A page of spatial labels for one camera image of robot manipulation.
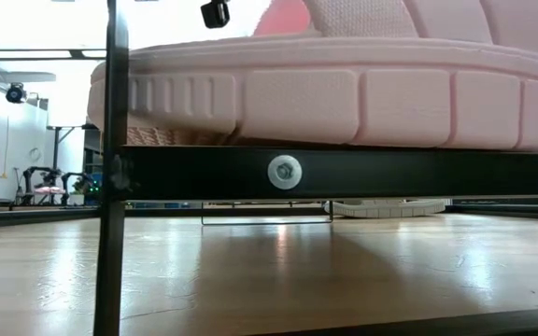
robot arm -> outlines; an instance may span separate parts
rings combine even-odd
[[[49,167],[30,167],[26,169],[22,173],[22,176],[24,176],[24,183],[26,185],[26,189],[24,190],[24,193],[30,194],[33,192],[33,183],[31,181],[31,178],[33,177],[33,174],[36,171],[47,173],[47,175],[43,178],[45,182],[50,182],[54,180],[61,173],[60,170],[49,168]]]
[[[87,184],[92,184],[92,178],[86,174],[86,173],[65,173],[62,175],[62,183],[64,184],[64,190],[65,193],[62,196],[62,205],[67,205],[67,200],[70,198],[70,192],[67,189],[67,180],[70,178],[70,176],[80,176],[82,177],[83,181],[86,181]]]

wooden floor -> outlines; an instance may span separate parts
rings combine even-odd
[[[98,220],[0,228],[0,335],[89,335]],[[232,335],[538,308],[538,220],[201,227],[129,219],[123,335]]]

black stand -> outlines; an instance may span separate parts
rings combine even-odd
[[[120,334],[122,200],[126,197],[172,201],[538,197],[536,154],[340,147],[122,147],[127,132],[128,29],[121,0],[107,3],[104,189],[95,336]],[[303,167],[303,178],[293,189],[278,189],[267,176],[267,165],[280,155],[295,158]],[[172,158],[176,164],[161,166],[160,157]],[[506,321],[501,329],[490,327],[476,334],[510,334],[522,327]]]
[[[80,128],[82,130],[96,130],[97,129],[94,125],[90,125],[90,124],[84,124],[82,126],[48,126],[47,127],[48,130],[55,131],[55,135],[54,135],[55,139],[54,139],[54,143],[53,143],[53,167],[52,167],[53,170],[56,170],[58,168],[57,167],[57,162],[58,162],[57,160],[59,158],[60,144],[76,128]],[[63,136],[60,137],[60,132],[63,129],[67,129],[67,132]],[[54,194],[50,195],[50,204],[51,205],[55,204],[55,195]]]

black metal frame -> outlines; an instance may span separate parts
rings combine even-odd
[[[475,150],[356,147],[125,147],[128,111],[128,27],[121,0],[107,0],[104,132],[104,188],[99,209],[0,213],[0,226],[100,217],[94,315],[95,336],[120,334],[120,291],[125,217],[315,216],[317,209],[125,210],[124,201],[139,200],[328,200],[368,197],[538,197],[538,155]],[[78,49],[68,60],[93,60]],[[14,59],[14,61],[59,60]],[[56,130],[56,143],[59,130]],[[291,155],[304,167],[292,190],[274,188],[267,164]],[[155,164],[160,155],[178,164]],[[538,217],[537,207],[452,205],[448,212]],[[428,321],[306,331],[300,334],[420,333],[538,334],[538,310]]]
[[[538,155],[533,154],[366,148],[122,147],[127,132],[128,29],[121,1],[107,2],[105,182],[95,336],[116,336],[120,332],[122,199],[128,193],[131,199],[177,201],[538,196]],[[304,167],[303,181],[289,191],[274,188],[266,175],[267,163],[282,154],[296,157]],[[168,172],[168,165],[161,168],[154,164],[160,155],[178,164],[169,165]],[[525,330],[525,326],[513,325],[507,314],[500,316],[501,327],[481,329],[479,334]]]
[[[0,57],[0,61],[102,61],[105,56],[87,56],[85,52],[89,51],[106,51],[105,49],[0,49],[0,52],[33,52],[33,51],[65,51],[69,57],[50,56],[50,57]]]

vertical metal pole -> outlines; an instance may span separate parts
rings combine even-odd
[[[329,201],[329,222],[333,223],[333,201]]]
[[[105,129],[103,134],[103,189],[94,336],[120,334],[121,259],[125,205],[113,184],[113,161],[126,144],[128,128],[128,27],[122,0],[107,0]]]
[[[90,149],[84,150],[84,173],[92,174],[92,163],[94,162],[94,151]]]
[[[60,130],[61,127],[55,127],[55,142],[53,143],[53,169],[57,169],[57,157],[60,150]],[[57,179],[53,180],[53,186],[57,183]],[[51,194],[49,198],[50,205],[55,204],[55,195]]]

